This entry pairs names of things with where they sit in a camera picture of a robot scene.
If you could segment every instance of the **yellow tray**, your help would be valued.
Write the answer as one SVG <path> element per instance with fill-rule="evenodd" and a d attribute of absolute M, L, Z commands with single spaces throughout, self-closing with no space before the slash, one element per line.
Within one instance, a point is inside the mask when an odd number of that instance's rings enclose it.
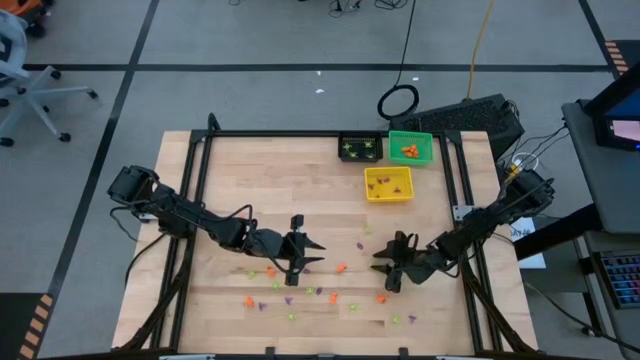
<path fill-rule="evenodd" d="M 371 202 L 399 202 L 413 199 L 411 169 L 385 167 L 364 169 L 367 200 Z"/>

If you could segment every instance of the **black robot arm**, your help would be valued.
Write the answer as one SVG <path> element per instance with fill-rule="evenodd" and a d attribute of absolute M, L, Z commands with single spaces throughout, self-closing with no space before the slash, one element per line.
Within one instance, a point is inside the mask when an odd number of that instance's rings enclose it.
<path fill-rule="evenodd" d="M 122 168 L 107 193 L 136 217 L 141 214 L 157 217 L 162 233 L 186 238 L 199 228 L 226 250 L 271 259 L 285 272 L 285 283 L 289 286 L 298 285 L 298 275 L 306 264 L 324 259 L 304 256 L 305 248 L 324 250 L 324 247 L 299 231 L 304 222 L 302 215 L 291 218 L 291 232 L 285 236 L 271 229 L 256 229 L 258 221 L 253 219 L 251 205 L 220 217 L 205 209 L 204 203 L 195 203 L 176 194 L 171 187 L 159 182 L 155 172 L 139 166 Z M 249 210 L 248 219 L 236 217 L 245 209 Z M 282 268 L 275 259 L 288 260 L 289 269 Z"/>
<path fill-rule="evenodd" d="M 397 231 L 394 240 L 389 241 L 384 250 L 373 255 L 375 258 L 392 260 L 391 264 L 372 266 L 374 270 L 387 275 L 385 288 L 400 292 L 402 273 L 406 273 L 412 282 L 421 284 L 435 271 L 450 270 L 466 258 L 467 250 L 474 241 L 483 242 L 491 237 L 499 225 L 510 224 L 522 216 L 540 212 L 551 203 L 554 191 L 550 184 L 553 179 L 530 187 L 531 190 L 525 190 L 514 199 L 508 194 L 513 194 L 514 187 L 523 184 L 520 179 L 515 180 L 501 189 L 496 201 L 485 208 L 471 210 L 458 222 L 455 229 L 442 233 L 424 250 L 417 250 L 418 235 L 407 236 L 402 231 Z"/>

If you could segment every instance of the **wooden table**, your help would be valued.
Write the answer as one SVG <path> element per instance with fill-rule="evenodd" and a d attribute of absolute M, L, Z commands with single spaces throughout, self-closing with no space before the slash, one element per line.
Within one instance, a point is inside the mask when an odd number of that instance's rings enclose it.
<path fill-rule="evenodd" d="M 156 172 L 160 181 L 179 189 L 188 148 L 188 132 L 164 135 Z M 463 133 L 469 177 L 477 205 L 491 203 L 499 186 L 486 133 Z M 222 250 L 199 231 L 184 314 L 180 352 L 260 354 L 274 346 L 278 354 L 393 355 L 407 347 L 412 355 L 473 354 L 461 279 L 436 273 L 421 285 L 405 277 L 400 294 L 384 305 L 384 275 L 370 270 L 371 255 L 384 249 L 396 230 L 420 235 L 424 246 L 452 228 L 441 154 L 434 144 L 435 162 L 411 169 L 416 196 L 406 203 L 371 204 L 365 199 L 363 170 L 367 164 L 343 163 L 336 156 L 335 138 L 224 137 L 214 138 L 204 202 L 217 214 L 228 214 L 251 203 L 259 227 L 288 231 L 290 217 L 305 215 L 303 230 L 327 250 L 308 266 L 298 287 L 280 287 L 284 275 L 269 278 L 267 259 Z M 459 199 L 455 153 L 450 146 Z M 191 181 L 195 192 L 199 161 Z M 386 159 L 373 166 L 389 165 Z M 370 227 L 372 233 L 366 234 Z M 506 228 L 499 231 L 506 236 Z M 143 225 L 137 250 L 158 236 L 157 224 Z M 364 250 L 356 244 L 364 245 Z M 125 343 L 158 300 L 168 240 L 142 256 L 126 288 L 113 345 Z M 513 247 L 494 237 L 484 246 L 495 303 L 522 338 L 536 346 L 533 325 Z M 348 269 L 336 273 L 339 264 Z M 248 271 L 257 276 L 249 279 Z M 322 287 L 307 295 L 307 287 Z M 329 304 L 331 292 L 338 302 Z M 249 309 L 245 296 L 266 303 L 263 311 Z M 291 305 L 285 296 L 293 297 Z M 350 305 L 358 305 L 356 311 Z M 486 315 L 478 303 L 485 348 L 490 348 Z M 288 318 L 295 314 L 295 320 Z M 394 324 L 394 315 L 399 324 Z M 408 316 L 417 320 L 410 324 Z M 168 344 L 174 316 L 167 312 L 162 344 Z"/>

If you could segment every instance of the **green tray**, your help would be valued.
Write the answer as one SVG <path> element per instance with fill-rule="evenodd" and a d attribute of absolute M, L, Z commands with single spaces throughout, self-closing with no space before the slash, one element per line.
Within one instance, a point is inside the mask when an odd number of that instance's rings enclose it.
<path fill-rule="evenodd" d="M 406 157 L 402 148 L 413 144 L 416 144 L 420 155 L 417 158 Z M 433 136 L 429 133 L 389 131 L 389 159 L 394 164 L 431 164 L 433 162 Z"/>

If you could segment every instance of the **chair wheel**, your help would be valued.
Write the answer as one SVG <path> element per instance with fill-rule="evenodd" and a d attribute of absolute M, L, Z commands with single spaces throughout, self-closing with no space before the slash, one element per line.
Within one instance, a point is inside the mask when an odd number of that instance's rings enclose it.
<path fill-rule="evenodd" d="M 13 146 L 13 139 L 11 139 L 11 138 L 0 138 L 0 146 L 12 147 Z"/>
<path fill-rule="evenodd" d="M 62 142 L 69 142 L 69 141 L 71 141 L 71 135 L 69 135 L 67 133 L 61 133 L 60 137 L 58 138 L 58 140 L 60 140 Z"/>
<path fill-rule="evenodd" d="M 31 25 L 29 25 L 29 27 L 27 27 L 27 29 L 24 32 L 27 33 L 27 35 L 33 36 L 36 39 L 43 38 L 47 34 L 47 31 L 45 30 L 44 26 L 38 23 L 32 23 Z"/>

